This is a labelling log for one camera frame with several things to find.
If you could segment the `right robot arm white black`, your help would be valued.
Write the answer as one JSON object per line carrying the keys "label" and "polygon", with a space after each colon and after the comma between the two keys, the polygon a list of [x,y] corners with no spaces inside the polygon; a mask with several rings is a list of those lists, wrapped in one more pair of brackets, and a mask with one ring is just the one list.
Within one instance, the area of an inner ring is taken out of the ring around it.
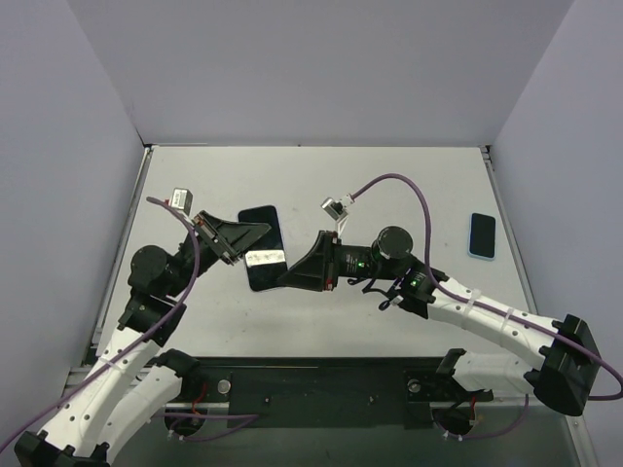
{"label": "right robot arm white black", "polygon": [[397,306],[424,319],[454,325],[505,349],[503,355],[452,350],[435,373],[437,391],[456,398],[478,390],[534,396],[549,409],[582,415],[599,366],[598,348],[585,321],[531,314],[500,304],[444,272],[428,270],[402,228],[383,229],[371,246],[344,245],[337,233],[319,232],[311,251],[278,284],[314,292],[334,290],[340,278],[364,292],[387,280],[379,308]]}

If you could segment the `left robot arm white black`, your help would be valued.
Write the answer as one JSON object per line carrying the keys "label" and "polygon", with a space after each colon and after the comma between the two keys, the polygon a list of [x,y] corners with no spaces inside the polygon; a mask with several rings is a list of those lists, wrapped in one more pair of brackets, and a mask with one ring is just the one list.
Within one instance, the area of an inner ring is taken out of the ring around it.
{"label": "left robot arm white black", "polygon": [[200,389],[199,361],[164,346],[175,331],[197,278],[217,262],[240,260],[271,228],[233,223],[202,211],[184,220],[175,254],[141,247],[130,261],[130,298],[88,376],[57,403],[39,431],[15,444],[22,466],[108,466],[168,401]]}

